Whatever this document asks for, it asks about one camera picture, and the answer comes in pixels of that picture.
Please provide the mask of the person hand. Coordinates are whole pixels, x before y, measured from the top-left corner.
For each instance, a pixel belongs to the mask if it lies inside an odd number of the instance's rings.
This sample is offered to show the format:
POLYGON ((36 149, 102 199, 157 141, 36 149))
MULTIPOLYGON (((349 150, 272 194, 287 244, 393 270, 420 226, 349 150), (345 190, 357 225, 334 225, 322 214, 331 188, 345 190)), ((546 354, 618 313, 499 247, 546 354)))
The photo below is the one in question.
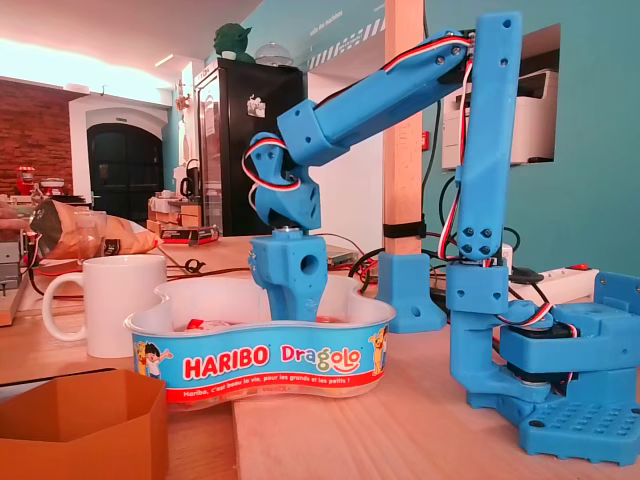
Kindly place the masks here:
POLYGON ((29 222, 20 218, 18 212, 6 202, 0 205, 0 231, 2 234, 28 230, 29 222))

